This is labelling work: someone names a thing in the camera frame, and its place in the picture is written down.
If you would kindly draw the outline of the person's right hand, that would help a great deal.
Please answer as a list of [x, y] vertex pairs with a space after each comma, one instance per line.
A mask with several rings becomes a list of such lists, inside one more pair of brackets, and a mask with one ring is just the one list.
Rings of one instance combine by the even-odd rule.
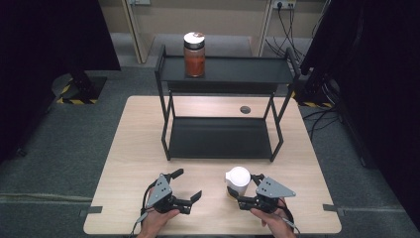
[[[277, 205], [285, 207], [285, 199], [281, 197]], [[252, 208], [250, 213], [261, 220], [262, 227], [268, 227], [274, 238], [296, 238], [293, 229], [284, 221], [287, 215], [284, 210], [278, 208], [274, 213], [265, 213]]]

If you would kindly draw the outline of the silver lid red sauce jar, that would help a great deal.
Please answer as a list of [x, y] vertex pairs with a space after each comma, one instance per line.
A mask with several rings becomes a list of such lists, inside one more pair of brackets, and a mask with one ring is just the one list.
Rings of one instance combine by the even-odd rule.
[[205, 36], [199, 32], [190, 32], [183, 37], [183, 55], [185, 73], [197, 77], [205, 70]]

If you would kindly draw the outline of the black metal two-tier shelf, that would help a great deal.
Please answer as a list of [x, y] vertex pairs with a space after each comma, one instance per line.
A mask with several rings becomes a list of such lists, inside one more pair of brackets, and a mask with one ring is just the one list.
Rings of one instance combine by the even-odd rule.
[[[283, 144], [280, 121], [300, 76], [292, 50], [282, 58], [208, 57], [204, 73], [189, 76], [184, 57], [161, 48], [155, 67], [163, 114], [161, 142], [166, 158], [268, 159], [273, 161]], [[266, 95], [264, 115], [180, 116], [175, 93], [204, 95]]]

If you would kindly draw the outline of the white wall power socket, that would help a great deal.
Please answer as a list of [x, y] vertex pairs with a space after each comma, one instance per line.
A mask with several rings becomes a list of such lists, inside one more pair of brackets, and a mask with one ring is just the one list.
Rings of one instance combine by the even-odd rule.
[[293, 10], [296, 0], [273, 0], [272, 7], [277, 10]]

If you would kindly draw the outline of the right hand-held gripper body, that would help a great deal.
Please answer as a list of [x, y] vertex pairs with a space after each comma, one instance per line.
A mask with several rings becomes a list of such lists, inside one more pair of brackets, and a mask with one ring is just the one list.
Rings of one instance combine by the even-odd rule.
[[281, 197], [292, 197], [295, 195], [295, 191], [273, 178], [264, 177], [262, 182], [257, 185], [254, 197], [239, 195], [237, 201], [241, 210], [256, 208], [265, 213], [274, 213], [278, 209], [277, 202]]

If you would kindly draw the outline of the person's left hand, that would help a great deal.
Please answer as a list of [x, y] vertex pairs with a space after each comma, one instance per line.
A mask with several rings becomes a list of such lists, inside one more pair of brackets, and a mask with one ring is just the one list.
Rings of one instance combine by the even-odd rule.
[[177, 209], [167, 213], [159, 213], [154, 208], [148, 209], [147, 216], [142, 221], [140, 233], [136, 238], [156, 238], [165, 224], [178, 214]]

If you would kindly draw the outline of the stand base with hazard tape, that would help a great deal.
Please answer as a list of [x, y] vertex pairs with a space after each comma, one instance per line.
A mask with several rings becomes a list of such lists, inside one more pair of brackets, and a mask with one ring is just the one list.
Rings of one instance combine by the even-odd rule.
[[61, 90], [56, 102], [74, 105], [95, 104], [106, 81], [106, 76], [87, 74], [84, 74], [81, 79], [71, 78]]
[[317, 89], [315, 92], [308, 92], [305, 89], [308, 79], [308, 75], [301, 75], [299, 77], [298, 81], [295, 83], [291, 97], [300, 106], [332, 108], [333, 103], [321, 89]]

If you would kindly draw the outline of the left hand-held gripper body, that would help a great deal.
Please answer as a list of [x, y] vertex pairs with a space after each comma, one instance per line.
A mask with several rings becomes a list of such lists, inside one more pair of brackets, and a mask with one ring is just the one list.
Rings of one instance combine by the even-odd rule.
[[154, 208], [159, 213], [177, 209], [182, 214], [189, 214], [192, 204], [190, 199], [178, 199], [172, 194], [170, 181], [160, 174], [153, 185], [153, 191], [146, 202], [146, 210]]

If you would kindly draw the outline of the beige frame post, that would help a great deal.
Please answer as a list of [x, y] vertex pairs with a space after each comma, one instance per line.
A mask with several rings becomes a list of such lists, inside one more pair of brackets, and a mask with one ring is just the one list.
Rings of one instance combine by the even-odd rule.
[[134, 7], [136, 0], [121, 0], [125, 12], [128, 28], [133, 39], [134, 50], [138, 63], [146, 63], [149, 56], [150, 46], [140, 32], [140, 26], [136, 18]]
[[273, 0], [260, 1], [263, 2], [263, 8], [259, 10], [259, 18], [257, 20], [258, 30], [248, 37], [253, 57], [261, 57], [263, 55], [264, 41], [269, 29], [269, 22], [272, 14]]

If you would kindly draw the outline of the white cup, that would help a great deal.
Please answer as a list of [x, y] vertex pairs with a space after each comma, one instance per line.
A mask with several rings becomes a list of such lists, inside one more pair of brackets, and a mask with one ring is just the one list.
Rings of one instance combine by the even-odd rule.
[[227, 187], [234, 189], [240, 196], [243, 196], [251, 181], [250, 172], [244, 167], [234, 167], [225, 173]]

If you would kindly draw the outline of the black curtain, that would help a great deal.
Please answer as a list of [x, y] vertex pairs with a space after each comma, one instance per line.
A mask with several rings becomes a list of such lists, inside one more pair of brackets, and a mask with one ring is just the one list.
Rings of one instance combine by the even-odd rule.
[[25, 145], [55, 79], [119, 68], [98, 0], [0, 0], [0, 163]]
[[331, 0], [301, 65], [330, 79], [374, 163], [420, 230], [420, 0]]

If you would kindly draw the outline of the grey tape strip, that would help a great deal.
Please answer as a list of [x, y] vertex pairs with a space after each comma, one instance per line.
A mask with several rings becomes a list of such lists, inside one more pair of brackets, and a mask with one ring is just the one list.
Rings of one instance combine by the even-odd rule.
[[89, 206], [86, 209], [81, 209], [79, 211], [79, 217], [86, 217], [88, 214], [97, 214], [101, 213], [103, 206]]
[[332, 212], [337, 212], [337, 213], [344, 213], [344, 210], [334, 204], [323, 204], [323, 209], [324, 211], [332, 211]]

